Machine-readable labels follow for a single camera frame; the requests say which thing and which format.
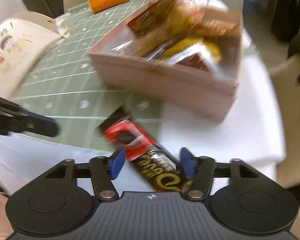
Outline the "black red chocolate bar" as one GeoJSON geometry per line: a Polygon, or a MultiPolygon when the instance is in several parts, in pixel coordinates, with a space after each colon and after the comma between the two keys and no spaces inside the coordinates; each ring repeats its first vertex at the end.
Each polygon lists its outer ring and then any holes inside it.
{"type": "Polygon", "coordinates": [[[119,107],[98,130],[118,149],[126,160],[159,192],[185,193],[193,180],[184,172],[179,160],[153,139],[130,114],[119,107]]]}

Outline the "green grid tablecloth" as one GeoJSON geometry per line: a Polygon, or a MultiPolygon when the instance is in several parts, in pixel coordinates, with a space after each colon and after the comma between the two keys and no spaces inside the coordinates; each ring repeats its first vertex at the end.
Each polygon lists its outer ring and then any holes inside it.
{"type": "Polygon", "coordinates": [[[120,106],[127,107],[153,137],[160,135],[163,103],[106,85],[88,55],[104,35],[148,1],[129,0],[96,14],[83,3],[62,19],[69,37],[37,61],[13,97],[26,109],[57,120],[60,132],[52,142],[111,150],[97,127],[120,106]]]}

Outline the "snacks in pink box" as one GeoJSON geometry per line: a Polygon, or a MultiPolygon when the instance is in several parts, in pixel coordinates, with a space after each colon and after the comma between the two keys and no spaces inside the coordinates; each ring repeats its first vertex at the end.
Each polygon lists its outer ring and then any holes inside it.
{"type": "Polygon", "coordinates": [[[222,74],[222,52],[212,38],[233,38],[239,24],[204,18],[206,7],[192,1],[158,0],[128,22],[134,34],[126,55],[222,74]]]}

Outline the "pink storage box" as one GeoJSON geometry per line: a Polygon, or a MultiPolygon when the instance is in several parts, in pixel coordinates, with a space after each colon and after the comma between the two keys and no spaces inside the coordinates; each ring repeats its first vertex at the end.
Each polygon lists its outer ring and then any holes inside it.
{"type": "Polygon", "coordinates": [[[148,2],[127,16],[90,50],[89,56],[101,79],[110,85],[153,96],[185,107],[199,114],[223,120],[229,113],[237,94],[242,70],[243,19],[239,12],[206,7],[204,18],[215,18],[239,24],[233,38],[212,38],[222,52],[222,74],[183,66],[170,66],[159,60],[128,56],[123,51],[134,34],[128,22],[143,13],[148,2]]]}

